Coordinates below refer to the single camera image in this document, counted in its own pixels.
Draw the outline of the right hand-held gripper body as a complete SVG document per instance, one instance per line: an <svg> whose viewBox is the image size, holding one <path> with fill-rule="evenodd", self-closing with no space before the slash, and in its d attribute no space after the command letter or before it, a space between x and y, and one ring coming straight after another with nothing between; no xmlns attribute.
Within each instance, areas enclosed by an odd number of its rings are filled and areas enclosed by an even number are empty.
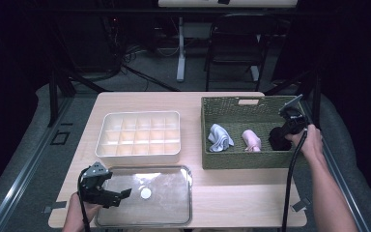
<svg viewBox="0 0 371 232"><path fill-rule="evenodd" d="M302 95L298 95L279 109L278 114L285 119L283 134L298 134L308 125L306 115L299 109L301 99Z"/></svg>

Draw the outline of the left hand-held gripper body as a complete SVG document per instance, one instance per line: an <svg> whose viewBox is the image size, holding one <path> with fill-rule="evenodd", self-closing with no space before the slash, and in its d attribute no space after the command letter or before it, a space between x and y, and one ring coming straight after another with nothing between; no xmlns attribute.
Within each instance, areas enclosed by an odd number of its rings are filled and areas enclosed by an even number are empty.
<svg viewBox="0 0 371 232"><path fill-rule="evenodd" d="M112 173L98 161L83 169L77 184L82 200L91 204L102 205L102 207L110 207L113 194L102 186L111 176Z"/></svg>

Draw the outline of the black sock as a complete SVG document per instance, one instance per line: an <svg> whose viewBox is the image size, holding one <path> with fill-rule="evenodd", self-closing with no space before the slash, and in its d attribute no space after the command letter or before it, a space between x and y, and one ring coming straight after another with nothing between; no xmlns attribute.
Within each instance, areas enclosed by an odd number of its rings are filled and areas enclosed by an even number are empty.
<svg viewBox="0 0 371 232"><path fill-rule="evenodd" d="M276 127L271 130L269 143L275 151L288 151L292 148L291 142L285 138L288 133L282 127Z"/></svg>

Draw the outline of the green woven basket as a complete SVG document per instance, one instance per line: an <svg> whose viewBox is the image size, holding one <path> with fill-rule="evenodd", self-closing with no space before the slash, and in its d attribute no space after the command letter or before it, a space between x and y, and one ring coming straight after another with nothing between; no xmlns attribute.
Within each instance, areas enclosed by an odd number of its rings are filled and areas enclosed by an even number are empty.
<svg viewBox="0 0 371 232"><path fill-rule="evenodd" d="M275 151L269 143L273 128L282 127L285 119L278 112L295 96L204 97L201 99L202 166L205 169L287 168L295 149ZM208 140L211 126L225 128L234 145L222 152L211 152ZM261 139L260 152L247 152L242 134L254 131Z"/></svg>

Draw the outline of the pink sock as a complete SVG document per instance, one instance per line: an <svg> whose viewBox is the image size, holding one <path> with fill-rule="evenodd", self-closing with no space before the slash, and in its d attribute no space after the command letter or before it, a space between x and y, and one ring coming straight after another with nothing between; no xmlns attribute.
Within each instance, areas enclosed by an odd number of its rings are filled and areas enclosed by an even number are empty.
<svg viewBox="0 0 371 232"><path fill-rule="evenodd" d="M261 139L253 130L245 130L242 134L247 152L260 152L262 147Z"/></svg>

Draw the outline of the white divided organizer box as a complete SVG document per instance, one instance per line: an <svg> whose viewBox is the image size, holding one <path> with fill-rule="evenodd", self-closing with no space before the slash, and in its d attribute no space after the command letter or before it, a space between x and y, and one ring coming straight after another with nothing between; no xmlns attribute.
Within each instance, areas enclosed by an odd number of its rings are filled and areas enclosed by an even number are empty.
<svg viewBox="0 0 371 232"><path fill-rule="evenodd" d="M172 164L180 151L177 111L120 112L104 117L96 155L110 166Z"/></svg>

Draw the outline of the light blue sock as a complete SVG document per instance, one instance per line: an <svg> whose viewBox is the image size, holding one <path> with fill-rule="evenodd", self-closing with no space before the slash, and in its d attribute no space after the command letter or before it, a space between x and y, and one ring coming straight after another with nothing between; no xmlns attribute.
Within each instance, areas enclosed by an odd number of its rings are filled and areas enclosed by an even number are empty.
<svg viewBox="0 0 371 232"><path fill-rule="evenodd" d="M218 124L211 126L208 140L212 143L209 148L211 152L222 152L234 145L234 141L227 130Z"/></svg>

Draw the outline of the person's right hand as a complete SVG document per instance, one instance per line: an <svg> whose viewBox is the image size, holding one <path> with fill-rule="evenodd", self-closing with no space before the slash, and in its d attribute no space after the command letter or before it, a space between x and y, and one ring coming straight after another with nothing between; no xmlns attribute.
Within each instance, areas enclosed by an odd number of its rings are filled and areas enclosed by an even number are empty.
<svg viewBox="0 0 371 232"><path fill-rule="evenodd" d="M301 146L301 151L308 160L314 160L323 155L323 142L320 130L313 124L307 126L298 134L287 134L285 138L293 142L295 145L300 144L301 137L307 133L305 140Z"/></svg>

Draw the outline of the person's left hand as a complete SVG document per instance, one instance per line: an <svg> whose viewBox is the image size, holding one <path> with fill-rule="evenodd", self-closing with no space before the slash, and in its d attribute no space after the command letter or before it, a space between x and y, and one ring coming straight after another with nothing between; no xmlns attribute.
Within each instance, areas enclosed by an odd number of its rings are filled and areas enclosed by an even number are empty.
<svg viewBox="0 0 371 232"><path fill-rule="evenodd" d="M99 209L102 208L102 205L92 204L92 203L83 203L86 217L89 221L92 221L94 216L97 214ZM75 192L71 195L68 212L66 216L66 222L72 222L78 224L83 221L83 213L81 210L81 205L79 201L79 195Z"/></svg>

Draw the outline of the black metal stand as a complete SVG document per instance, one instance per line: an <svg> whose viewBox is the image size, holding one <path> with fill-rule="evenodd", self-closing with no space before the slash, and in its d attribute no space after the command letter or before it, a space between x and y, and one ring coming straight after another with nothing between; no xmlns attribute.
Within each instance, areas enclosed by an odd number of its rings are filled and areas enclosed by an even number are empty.
<svg viewBox="0 0 371 232"><path fill-rule="evenodd" d="M106 92L106 89L84 78L77 72L66 69L53 71L49 78L50 119L48 125L50 127L55 124L59 117L58 90L60 90L67 98L72 98L76 94L76 90L71 83L73 80L97 93Z"/></svg>
<svg viewBox="0 0 371 232"><path fill-rule="evenodd" d="M294 83L300 83L300 86L296 94L303 94L306 100L312 100L311 106L311 121L320 127L320 106L321 106L321 95L322 95L322 78L317 71L306 71L293 78L284 80L281 84L273 87L265 92L266 96L273 96L280 91L288 88Z"/></svg>

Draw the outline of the grey tape strip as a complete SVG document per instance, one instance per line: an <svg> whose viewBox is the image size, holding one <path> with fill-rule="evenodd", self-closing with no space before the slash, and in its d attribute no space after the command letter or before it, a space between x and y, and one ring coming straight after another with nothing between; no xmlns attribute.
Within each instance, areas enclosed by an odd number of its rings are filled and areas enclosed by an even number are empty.
<svg viewBox="0 0 371 232"><path fill-rule="evenodd" d="M307 208L311 205L311 200L307 197L304 197L299 202L291 205L291 210L293 212L306 211Z"/></svg>
<svg viewBox="0 0 371 232"><path fill-rule="evenodd" d="M66 201L54 202L51 205L44 206L43 207L43 210L42 210L42 213L43 214L50 214L53 210L55 210L55 209L63 209L66 206L67 206L67 202Z"/></svg>

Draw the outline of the metal tray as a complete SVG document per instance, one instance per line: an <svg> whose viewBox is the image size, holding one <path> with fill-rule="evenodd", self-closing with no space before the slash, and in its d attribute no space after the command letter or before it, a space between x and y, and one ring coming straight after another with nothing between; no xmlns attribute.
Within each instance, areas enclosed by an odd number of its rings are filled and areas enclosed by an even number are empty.
<svg viewBox="0 0 371 232"><path fill-rule="evenodd" d="M186 166L115 167L103 187L130 196L119 207L101 209L99 227L184 226L191 220L191 172Z"/></svg>

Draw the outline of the black folding chair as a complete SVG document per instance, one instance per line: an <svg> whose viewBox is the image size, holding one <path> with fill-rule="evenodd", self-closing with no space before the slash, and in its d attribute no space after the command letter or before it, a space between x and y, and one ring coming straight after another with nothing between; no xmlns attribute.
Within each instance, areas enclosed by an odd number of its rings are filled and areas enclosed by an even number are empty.
<svg viewBox="0 0 371 232"><path fill-rule="evenodd" d="M279 27L271 14L224 14L212 24L204 71L210 89L211 65L246 66L258 69L255 90L262 80L271 40Z"/></svg>

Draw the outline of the white desk leg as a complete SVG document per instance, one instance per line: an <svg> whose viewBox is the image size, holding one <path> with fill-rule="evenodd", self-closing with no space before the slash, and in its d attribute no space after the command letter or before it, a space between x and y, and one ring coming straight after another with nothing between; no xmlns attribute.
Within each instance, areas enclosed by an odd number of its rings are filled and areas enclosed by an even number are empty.
<svg viewBox="0 0 371 232"><path fill-rule="evenodd" d="M184 22L179 18L179 59L177 67L177 81L183 82L185 80L186 55L185 55L185 39L184 39Z"/></svg>

